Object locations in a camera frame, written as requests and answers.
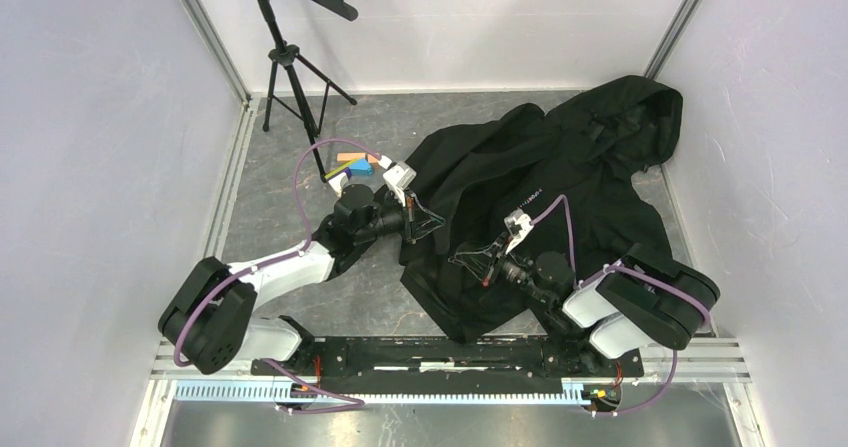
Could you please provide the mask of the black hooded jacket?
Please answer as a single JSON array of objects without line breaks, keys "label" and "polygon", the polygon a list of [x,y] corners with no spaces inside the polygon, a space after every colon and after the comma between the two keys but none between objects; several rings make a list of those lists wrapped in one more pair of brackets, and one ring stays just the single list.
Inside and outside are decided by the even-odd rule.
[{"label": "black hooded jacket", "polygon": [[491,243],[515,210],[539,219],[517,253],[574,254],[582,279],[636,244],[670,254],[661,215],[632,178],[673,156],[683,107],[677,89],[629,75],[549,111],[525,103],[428,135],[407,158],[411,187],[444,224],[402,245],[402,284],[445,335],[465,343],[530,305],[518,287],[483,286],[450,260],[464,246]]}]

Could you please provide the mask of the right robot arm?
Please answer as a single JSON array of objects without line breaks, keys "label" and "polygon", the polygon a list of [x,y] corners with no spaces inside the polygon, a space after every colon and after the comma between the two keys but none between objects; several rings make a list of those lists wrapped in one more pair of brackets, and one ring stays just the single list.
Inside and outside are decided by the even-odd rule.
[{"label": "right robot arm", "polygon": [[467,243],[450,261],[488,293],[497,287],[520,293],[550,336],[581,343],[578,363],[591,375],[606,373],[625,353],[652,343],[686,349],[710,324],[721,296],[709,277],[643,244],[585,280],[561,253],[529,259],[501,241]]}]

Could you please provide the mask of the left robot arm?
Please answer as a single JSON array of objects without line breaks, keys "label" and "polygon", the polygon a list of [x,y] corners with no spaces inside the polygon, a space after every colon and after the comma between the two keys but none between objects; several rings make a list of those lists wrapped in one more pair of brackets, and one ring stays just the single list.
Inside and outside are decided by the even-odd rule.
[{"label": "left robot arm", "polygon": [[397,235],[414,244],[443,227],[443,216],[418,196],[354,184],[342,189],[333,209],[306,240],[251,261],[198,261],[161,314],[157,328],[173,346],[178,367],[210,375],[240,356],[271,357],[290,374],[306,372],[313,346],[298,337],[281,343],[279,321],[254,312],[289,292],[332,280],[354,265],[378,239]]}]

